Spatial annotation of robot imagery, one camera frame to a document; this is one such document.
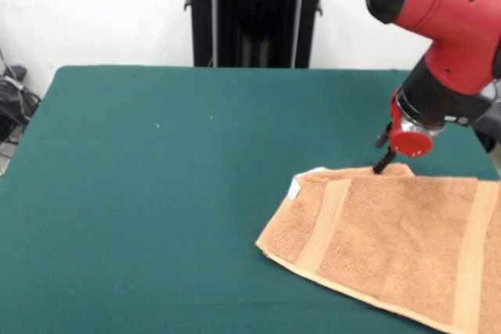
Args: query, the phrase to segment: orange towel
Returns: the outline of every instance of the orange towel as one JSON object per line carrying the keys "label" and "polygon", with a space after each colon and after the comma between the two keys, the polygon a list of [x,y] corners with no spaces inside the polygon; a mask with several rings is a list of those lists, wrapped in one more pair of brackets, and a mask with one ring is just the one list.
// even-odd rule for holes
{"label": "orange towel", "polygon": [[297,178],[257,241],[304,278],[443,332],[501,332],[499,184],[392,165]]}

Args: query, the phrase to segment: white wall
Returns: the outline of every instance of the white wall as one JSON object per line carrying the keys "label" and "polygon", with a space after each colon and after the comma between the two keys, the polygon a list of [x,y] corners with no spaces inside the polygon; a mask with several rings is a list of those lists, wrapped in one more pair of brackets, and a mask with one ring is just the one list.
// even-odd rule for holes
{"label": "white wall", "polygon": [[[67,64],[193,64],[184,0],[0,0],[0,45],[39,94]],[[312,67],[409,69],[428,41],[384,26],[365,0],[323,0]]]}

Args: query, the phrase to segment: white tag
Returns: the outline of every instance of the white tag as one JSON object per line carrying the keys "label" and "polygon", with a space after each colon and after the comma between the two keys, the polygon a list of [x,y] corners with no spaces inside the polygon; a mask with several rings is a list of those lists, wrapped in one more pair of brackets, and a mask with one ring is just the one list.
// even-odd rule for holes
{"label": "white tag", "polygon": [[296,176],[294,176],[292,179],[292,182],[290,183],[289,193],[288,193],[290,201],[294,201],[296,199],[297,195],[299,194],[299,191],[301,191],[301,185],[299,184],[299,181],[297,181],[297,178],[299,178],[302,175],[311,174],[313,172],[322,172],[322,171],[326,171],[326,170],[327,169],[325,167],[317,167],[317,168],[314,168],[313,170],[306,171],[306,172],[303,172],[303,173],[300,173],[300,174],[297,174]]}

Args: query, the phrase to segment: green tablecloth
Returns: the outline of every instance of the green tablecloth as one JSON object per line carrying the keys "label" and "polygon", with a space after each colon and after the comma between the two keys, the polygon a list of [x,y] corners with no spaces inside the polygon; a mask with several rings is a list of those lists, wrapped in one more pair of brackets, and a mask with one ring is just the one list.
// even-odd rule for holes
{"label": "green tablecloth", "polygon": [[[404,76],[63,68],[0,184],[0,332],[429,332],[254,246],[293,174],[381,156]],[[459,126],[409,164],[497,178]]]}

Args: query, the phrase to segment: black stand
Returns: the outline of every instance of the black stand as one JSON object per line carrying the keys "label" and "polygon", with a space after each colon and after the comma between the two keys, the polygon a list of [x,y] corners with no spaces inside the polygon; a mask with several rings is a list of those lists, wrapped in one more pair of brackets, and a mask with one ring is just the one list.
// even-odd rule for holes
{"label": "black stand", "polygon": [[189,0],[195,66],[309,67],[319,0]]}

